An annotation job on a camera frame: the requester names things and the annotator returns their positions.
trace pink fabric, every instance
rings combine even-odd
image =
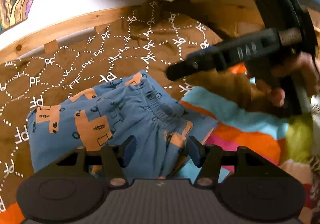
[[[222,138],[218,137],[214,133],[210,134],[210,136],[207,139],[206,144],[214,144],[214,145],[220,146],[220,147],[222,147],[223,150],[226,150],[226,151],[236,151],[237,147],[239,146],[235,142],[223,140]],[[270,158],[267,158],[266,156],[263,156],[263,158],[265,158],[266,160],[272,162],[273,164],[276,164],[276,162],[273,162]],[[225,169],[227,169],[227,170],[229,170],[231,172],[235,171],[235,167],[234,166],[224,165],[223,168],[225,168]]]

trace light blue fabric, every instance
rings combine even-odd
[[[262,112],[247,112],[240,109],[236,103],[202,87],[194,87],[182,100],[211,112],[223,124],[243,132],[261,132],[280,140],[285,138],[289,127],[285,119]]]
[[[181,179],[190,179],[190,181],[194,183],[200,170],[201,168],[196,167],[193,161],[189,160],[186,165],[175,175],[175,177]],[[221,183],[229,173],[229,170],[221,168],[218,183]]]
[[[250,83],[251,83],[251,84],[256,84],[256,79],[255,79],[255,78],[251,78],[251,79],[250,79]]]

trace brown blanket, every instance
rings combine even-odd
[[[165,11],[158,1],[142,5],[89,39],[51,54],[6,62],[0,67],[0,196],[16,201],[21,181],[33,174],[26,117],[38,106],[56,105],[95,85],[146,70],[172,97],[192,88],[170,82],[164,69],[220,38],[190,17]]]

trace ribbed grey surface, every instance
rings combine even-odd
[[[111,192],[95,213],[73,222],[100,223],[257,224],[228,212],[213,192],[197,189],[187,180],[136,180],[128,189]],[[300,223],[290,220],[278,224]],[[25,224],[38,223],[28,220]]]

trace orange fabric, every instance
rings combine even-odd
[[[20,224],[24,220],[18,203],[10,205],[5,212],[0,213],[0,224]]]
[[[244,63],[236,64],[235,66],[230,67],[229,72],[232,72],[233,74],[238,73],[245,73],[247,71],[247,68],[244,66]]]
[[[209,111],[193,106],[187,102],[180,101],[186,108],[205,114],[207,116],[216,117]],[[246,146],[256,153],[265,156],[275,163],[281,162],[285,149],[285,139],[276,141],[270,135],[260,132],[243,132],[223,123],[219,123],[215,129],[214,134],[224,139],[225,141],[232,141],[239,146]]]

